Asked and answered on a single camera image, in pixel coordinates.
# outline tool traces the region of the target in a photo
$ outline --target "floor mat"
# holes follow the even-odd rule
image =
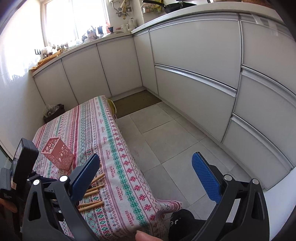
[[[161,102],[160,99],[144,90],[114,101],[117,109],[116,116],[120,118],[159,102]]]

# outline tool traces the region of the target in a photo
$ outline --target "kitchen cabinet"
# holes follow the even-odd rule
[[[237,115],[232,116],[222,143],[266,189],[277,184],[291,170],[275,145]]]
[[[154,60],[148,31],[133,37],[143,85],[158,94]]]
[[[79,104],[99,95],[111,97],[96,45],[76,51],[62,62]]]
[[[66,111],[78,105],[61,61],[36,74],[34,79],[45,104],[63,104]]]
[[[98,50],[112,96],[142,86],[132,37],[98,45]]]
[[[234,112],[265,135],[296,165],[296,95],[243,67]]]
[[[185,69],[238,88],[241,35],[237,14],[185,17],[151,28],[150,38],[155,63]]]
[[[222,141],[236,90],[215,80],[168,66],[156,65],[159,96]]]
[[[242,15],[243,65],[280,82],[296,94],[296,43],[272,20]]]

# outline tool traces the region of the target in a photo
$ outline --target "hand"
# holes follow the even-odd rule
[[[162,240],[137,230],[136,241],[162,241]]]

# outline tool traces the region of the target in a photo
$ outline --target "patterned tablecloth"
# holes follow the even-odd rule
[[[39,154],[34,170],[45,177],[58,179],[69,175],[87,158],[97,153],[105,173],[98,185],[97,195],[84,198],[81,203],[103,200],[104,206],[83,212],[82,215],[100,240],[134,237],[136,230],[163,238],[166,226],[162,218],[181,208],[177,201],[156,199],[129,152],[105,96],[93,98],[42,126],[35,134],[34,144],[39,149],[50,137],[61,136],[74,153],[69,171],[57,169],[43,154]],[[66,222],[61,226],[72,236]]]

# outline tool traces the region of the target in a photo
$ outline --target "pink basket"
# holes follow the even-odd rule
[[[69,170],[74,158],[73,153],[61,140],[52,137],[48,140],[41,154],[44,154],[58,169]]]

